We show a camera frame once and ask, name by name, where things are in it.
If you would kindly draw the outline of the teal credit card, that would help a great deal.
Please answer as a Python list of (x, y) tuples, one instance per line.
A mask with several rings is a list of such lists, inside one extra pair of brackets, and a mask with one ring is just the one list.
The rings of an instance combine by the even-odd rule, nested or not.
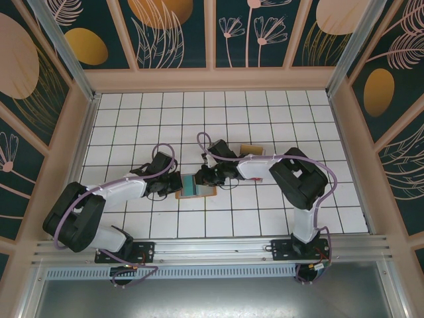
[(182, 189), (181, 196), (182, 197), (196, 197), (198, 196), (197, 184), (195, 182), (195, 176), (191, 175), (183, 175), (182, 176)]

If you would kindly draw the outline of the orange leather card holder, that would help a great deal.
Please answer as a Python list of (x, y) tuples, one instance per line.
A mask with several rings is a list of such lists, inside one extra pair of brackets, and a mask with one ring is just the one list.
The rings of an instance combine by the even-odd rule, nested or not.
[(215, 196), (217, 194), (217, 188), (215, 186), (208, 186), (208, 185), (197, 185), (198, 190), (198, 196), (196, 197), (182, 197), (181, 196), (181, 190), (176, 192), (176, 199), (192, 199), (197, 197), (209, 197), (209, 196)]

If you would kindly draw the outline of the grey metal sheet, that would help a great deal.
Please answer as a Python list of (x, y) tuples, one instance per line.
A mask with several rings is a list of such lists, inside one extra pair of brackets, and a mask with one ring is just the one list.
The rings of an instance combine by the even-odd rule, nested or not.
[(36, 318), (394, 318), (379, 285), (355, 290), (291, 278), (49, 281)]

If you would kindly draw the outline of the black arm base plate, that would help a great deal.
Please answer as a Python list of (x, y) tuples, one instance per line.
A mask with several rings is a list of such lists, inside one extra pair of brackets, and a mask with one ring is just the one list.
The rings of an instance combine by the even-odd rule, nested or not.
[(100, 251), (95, 255), (94, 262), (96, 264), (114, 264), (119, 263), (116, 258), (120, 258), (125, 263), (148, 264), (153, 262), (154, 253), (154, 242), (132, 242), (124, 244), (118, 252), (112, 252), (113, 258)]
[(325, 238), (319, 238), (306, 245), (303, 243), (293, 245), (291, 239), (272, 240), (271, 253), (273, 260), (318, 262), (329, 259), (329, 244)]

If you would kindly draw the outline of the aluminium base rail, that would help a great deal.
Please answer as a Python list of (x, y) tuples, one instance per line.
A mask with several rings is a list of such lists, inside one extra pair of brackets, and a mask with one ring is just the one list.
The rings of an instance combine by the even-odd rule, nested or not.
[[(154, 265), (269, 264), (265, 250), (272, 237), (201, 238), (155, 240)], [(383, 235), (331, 235), (332, 262), (391, 260), (392, 252)], [(51, 241), (37, 243), (33, 266), (94, 266), (96, 250), (75, 253), (57, 250)]]

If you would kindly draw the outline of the aluminium side rail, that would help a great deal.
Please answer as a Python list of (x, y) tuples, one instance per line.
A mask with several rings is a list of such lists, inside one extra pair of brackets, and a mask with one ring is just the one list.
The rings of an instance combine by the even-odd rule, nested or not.
[(331, 99), (331, 97), (329, 98), (329, 105), (331, 107), (331, 111), (332, 114), (335, 118), (335, 124), (337, 126), (337, 130), (338, 133), (340, 134), (340, 138), (341, 138), (341, 144), (344, 150), (344, 154), (346, 156), (346, 161), (348, 163), (348, 168), (349, 168), (349, 172), (350, 175), (352, 177), (352, 182), (354, 184), (354, 188), (355, 188), (355, 193), (358, 199), (358, 202), (360, 204), (360, 208), (362, 211), (362, 214), (364, 216), (364, 221), (366, 223), (367, 229), (368, 229), (368, 234), (369, 235), (375, 235), (376, 234), (376, 230), (375, 230), (375, 226), (373, 224), (373, 220), (368, 212), (368, 207), (366, 206), (366, 202), (364, 201), (363, 198), (363, 190), (361, 188), (360, 183), (358, 182), (358, 174), (356, 171), (356, 167), (352, 158), (352, 154), (351, 151), (349, 149), (349, 144), (348, 144), (348, 140), (346, 139), (346, 134), (344, 132), (341, 120), (339, 118), (339, 114), (337, 111), (337, 107), (335, 106), (335, 103), (333, 102), (333, 100)]
[(87, 104), (87, 111), (81, 126), (81, 131), (74, 151), (74, 157), (70, 162), (70, 169), (65, 184), (78, 181), (80, 178), (85, 153), (89, 144), (91, 130), (93, 128), (95, 115), (99, 106), (101, 94), (95, 93), (93, 98)]

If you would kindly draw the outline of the aluminium corner post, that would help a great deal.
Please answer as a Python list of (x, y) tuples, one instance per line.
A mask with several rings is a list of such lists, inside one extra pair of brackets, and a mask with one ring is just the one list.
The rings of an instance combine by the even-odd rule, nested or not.
[(388, 1), (391, 0), (369, 0), (325, 88), (329, 99), (334, 96), (342, 84), (378, 19), (384, 16), (383, 12)]
[(46, 31), (49, 39), (56, 46), (59, 55), (62, 57), (65, 65), (73, 75), (84, 96), (89, 101), (93, 101), (95, 97), (95, 91), (89, 83), (89, 80), (86, 77), (81, 64), (68, 44), (68, 41), (65, 39), (64, 33), (54, 20), (54, 17), (51, 15), (47, 4), (44, 2), (44, 0), (27, 0), (27, 2), (30, 5), (35, 17), (38, 18), (41, 26)]

